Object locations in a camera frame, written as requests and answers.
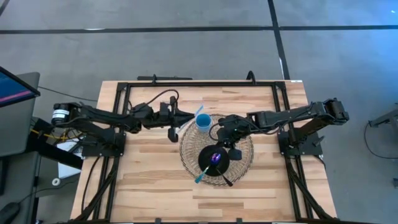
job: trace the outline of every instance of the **wire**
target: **wire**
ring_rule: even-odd
[[[363,139],[365,140],[365,145],[366,145],[366,148],[369,150],[369,152],[371,152],[371,154],[373,154],[374,156],[377,156],[377,157],[382,158],[382,159],[398,159],[398,157],[379,156],[376,153],[372,152],[372,150],[370,149],[370,147],[368,145],[368,141],[366,140],[366,130],[368,129],[368,126],[369,126],[369,123],[366,124],[366,126],[365,126],[365,131],[363,132]]]
[[[100,159],[100,157],[98,156],[98,157],[95,159],[94,164],[91,166],[90,173],[88,173],[88,178],[87,178],[87,182],[86,182],[85,191],[83,192],[83,198],[82,198],[82,200],[81,200],[81,212],[82,212],[82,213],[83,213],[84,207],[85,207],[85,197],[86,197],[88,182],[90,181],[91,174],[93,173],[95,164],[97,164],[97,162],[98,162],[99,159]]]
[[[72,141],[73,141],[73,139],[77,138],[78,141],[80,141],[80,140],[81,140],[81,139],[80,139],[80,136],[81,136],[82,134],[83,134],[83,133],[76,134],[75,131],[71,128],[71,129],[69,129],[69,131],[67,132],[67,138],[68,138],[69,140],[72,140]]]
[[[262,134],[273,135],[273,134],[277,133],[277,132],[278,132],[282,127],[284,127],[286,124],[289,124],[290,122],[292,122],[294,119],[298,118],[299,116],[301,116],[301,115],[307,113],[308,111],[311,111],[312,106],[313,106],[313,102],[310,103],[310,108],[309,108],[309,110],[305,110],[303,113],[299,113],[299,114],[296,115],[294,118],[288,119],[285,123],[283,123],[282,125],[279,125],[273,132],[265,132],[265,131],[261,130],[257,125],[255,125],[254,123],[250,122],[247,118],[236,118],[236,119],[246,122],[247,124],[249,124],[249,125],[251,125],[252,127],[256,128],[256,129],[257,129],[260,133],[262,133]],[[212,140],[214,140],[214,141],[218,141],[218,139],[215,139],[215,138],[213,138],[213,137],[211,136],[211,130],[212,130],[216,125],[218,125],[218,124],[223,124],[223,123],[228,123],[228,122],[232,122],[232,121],[224,121],[224,122],[220,122],[220,123],[214,124],[214,125],[210,128],[210,130],[209,130],[209,137],[210,137]]]
[[[36,134],[40,134],[38,131],[36,131],[34,129],[31,129],[30,131],[33,133],[36,133]],[[68,138],[63,138],[63,137],[55,137],[52,133],[51,133],[51,135],[50,134],[43,134],[43,135],[45,137],[54,138],[54,139],[68,139]]]
[[[104,191],[111,183],[111,181],[113,181],[113,179],[115,178],[116,176],[115,174],[117,174],[117,168],[115,167],[115,164],[113,164],[111,171],[109,172],[104,183],[100,187],[98,187],[97,193],[95,194],[93,199],[91,199],[89,205],[83,210],[83,212],[75,220],[87,220],[87,218],[90,216],[91,212],[93,211],[94,207],[101,200]]]
[[[211,136],[211,130],[213,130],[213,128],[214,128],[215,126],[220,125],[220,124],[235,122],[235,121],[236,121],[236,120],[229,120],[229,121],[222,121],[222,122],[218,122],[218,123],[213,124],[213,125],[210,127],[210,130],[209,130],[209,137],[210,137],[210,139],[211,139],[211,140],[214,140],[214,141],[218,141],[218,139],[215,139],[215,138],[213,138],[213,137]]]
[[[178,101],[178,99],[180,98],[180,94],[178,93],[177,90],[168,89],[168,90],[165,90],[165,91],[159,93],[157,96],[155,96],[153,99],[151,99],[148,103],[145,103],[144,105],[142,105],[140,108],[138,108],[138,109],[135,110],[134,112],[140,111],[141,109],[143,109],[143,107],[149,105],[150,103],[152,103],[153,101],[155,101],[158,97],[160,97],[160,96],[163,95],[164,93],[167,93],[168,91],[173,91],[173,92],[175,92],[175,93],[177,94],[177,98],[175,99],[175,102],[170,102],[170,104],[176,103],[176,102]]]
[[[73,119],[71,119],[70,121],[67,121],[67,122],[57,123],[57,126],[70,124],[70,123],[75,122],[75,121],[77,121],[79,119],[84,119],[84,117],[76,117],[76,118],[73,118]]]
[[[131,104],[131,102],[129,101],[129,105],[130,105],[130,109],[129,110],[131,110],[132,109],[132,104]]]
[[[86,100],[86,101],[91,101],[91,102],[97,102],[98,101],[98,100],[91,100],[91,99],[82,98],[82,97],[79,97],[79,96],[72,96],[72,95],[69,95],[69,94],[66,94],[66,93],[61,93],[59,91],[51,90],[49,88],[42,87],[42,86],[39,86],[39,88],[42,88],[43,90],[48,90],[48,91],[51,91],[51,92],[54,92],[54,93],[58,93],[58,94],[61,94],[61,95],[69,96],[69,97],[72,97],[72,98],[76,98],[76,99],[79,99],[79,100]]]
[[[70,128],[65,129],[64,132],[61,134],[61,136],[63,136],[64,138],[67,138],[70,130],[71,130]],[[63,143],[65,141],[66,141],[66,139],[57,139],[56,141],[54,141],[54,143],[52,145],[56,146],[58,143],[60,143],[60,142]]]
[[[79,180],[79,179],[76,179],[76,180],[71,181],[71,182],[67,182],[67,183],[65,183],[64,185],[60,186],[60,187],[54,187],[54,188],[47,188],[47,189],[37,190],[37,191],[35,191],[35,192],[33,192],[33,193],[29,194],[29,195],[26,195],[26,196],[25,196],[22,200],[20,200],[18,203],[23,202],[25,199],[27,199],[28,197],[30,197],[32,194],[36,194],[36,193],[42,192],[42,191],[44,191],[44,190],[58,190],[58,189],[61,189],[61,188],[64,187],[64,186],[66,186],[66,185],[68,185],[68,184],[72,184],[72,183],[74,183],[74,182],[76,182],[76,181],[78,181],[78,180]]]

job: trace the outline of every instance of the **monitor screen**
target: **monitor screen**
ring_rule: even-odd
[[[37,96],[37,90],[13,74],[0,70],[0,107]]]

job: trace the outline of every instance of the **wooden table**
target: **wooden table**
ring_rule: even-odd
[[[103,82],[98,99],[99,109],[112,111],[117,83]],[[286,81],[286,87],[291,108],[308,105],[302,82]],[[147,102],[166,89],[132,88],[130,101],[133,105]],[[196,112],[202,103],[205,105],[203,112],[209,114],[245,116],[247,112],[275,111],[270,87],[174,89],[180,93],[178,107],[191,113]],[[153,109],[158,110],[159,103],[168,101],[172,94],[166,93],[155,100],[151,104]],[[278,96],[281,108],[284,108],[282,94]],[[193,177],[181,163],[179,143],[172,143],[167,138],[167,128],[143,129],[139,134],[128,134],[118,170],[111,221],[154,222],[156,217],[163,222],[235,222],[236,218],[243,218],[246,222],[295,220],[285,161],[279,153],[276,135],[251,137],[255,152],[252,166],[230,188],[194,183]],[[88,158],[84,161],[71,218],[80,214],[81,198],[94,160]],[[313,156],[302,156],[302,160],[309,191],[324,210],[335,217],[324,166]],[[101,165],[102,159],[91,176],[85,206],[97,191]],[[297,192],[302,216],[305,217],[302,195],[299,189]],[[103,217],[107,198],[106,193],[101,203],[100,218]]]

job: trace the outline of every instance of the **gray floor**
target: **gray floor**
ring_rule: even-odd
[[[394,0],[274,0],[281,26],[398,24]],[[84,29],[271,25],[265,0],[11,0],[0,29]],[[398,102],[398,30],[283,31],[291,79],[303,80],[309,100],[337,97],[350,121],[327,127],[322,142],[338,216],[396,223],[398,163],[365,148],[366,121]],[[139,75],[281,79],[272,31],[152,34],[0,35],[0,64],[14,73],[40,72],[40,85],[97,98],[103,80]],[[49,120],[52,105],[74,101],[42,90],[34,114]],[[369,129],[378,154],[398,157],[388,126]],[[41,199],[38,218],[69,217],[74,189]]]

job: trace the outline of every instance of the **wicker basket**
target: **wicker basket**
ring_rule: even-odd
[[[216,124],[220,118],[224,117],[220,114],[211,114],[210,116],[212,124]],[[216,133],[219,129],[220,126],[215,126],[211,130],[211,135],[214,138],[217,137]],[[202,173],[202,170],[200,169],[198,164],[198,156],[200,151],[204,147],[213,144],[216,144],[216,141],[210,139],[208,133],[200,132],[197,129],[195,121],[192,121],[189,124],[187,130],[182,136],[182,140],[180,143],[180,155],[183,166],[194,179],[196,179]],[[232,183],[243,177],[243,175],[248,171],[253,162],[254,150],[252,139],[248,136],[240,140],[238,143],[236,143],[236,149],[242,151],[242,160],[231,161],[228,170],[224,173],[224,176]],[[214,186],[227,185],[221,176],[210,177],[209,175],[205,175],[202,179],[202,182]]]

